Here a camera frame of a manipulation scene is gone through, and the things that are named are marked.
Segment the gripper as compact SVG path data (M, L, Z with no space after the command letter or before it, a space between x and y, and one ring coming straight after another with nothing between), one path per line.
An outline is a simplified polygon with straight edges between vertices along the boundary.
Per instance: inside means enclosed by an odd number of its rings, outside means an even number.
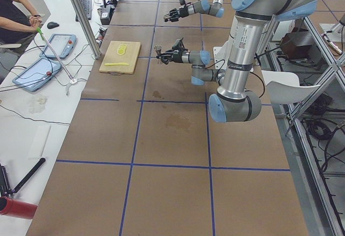
M186 6L180 7L178 9L174 8L166 13L164 17L165 22L177 22L178 18L184 18L189 15L188 8Z
M168 50L161 52L159 55L160 61L163 64L169 64L170 62L183 63L182 56L184 50Z

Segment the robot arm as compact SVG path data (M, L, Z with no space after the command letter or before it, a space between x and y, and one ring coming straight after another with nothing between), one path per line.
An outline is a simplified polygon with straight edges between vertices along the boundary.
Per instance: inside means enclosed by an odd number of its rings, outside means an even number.
M177 22L180 18L185 18L196 13L206 14L221 18L224 14L222 7L224 0L213 0L209 3L208 0L198 0L195 2L187 3L185 0L179 0L180 7L170 10L163 16L165 22Z
M317 0L231 0L231 5L235 15L225 44L226 69L208 69L209 52L190 51L179 39L171 50L156 52L157 58L165 64L191 64L193 84L202 85L206 81L219 84L216 93L210 95L208 106L213 120L221 123L250 121L261 112L261 99L245 85L265 24L272 19L307 17L316 10Z

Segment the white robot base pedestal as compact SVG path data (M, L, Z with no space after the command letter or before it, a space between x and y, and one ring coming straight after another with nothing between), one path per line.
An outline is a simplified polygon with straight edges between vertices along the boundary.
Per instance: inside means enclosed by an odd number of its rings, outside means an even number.
M222 47L214 47L213 48L215 50L215 52L213 53L215 61L220 61L220 60L224 60L225 62L228 61L229 56L230 56L230 52L231 52L231 48L233 45L233 41L234 41L235 31L236 31L236 26L233 24L231 26L228 40L223 44Z

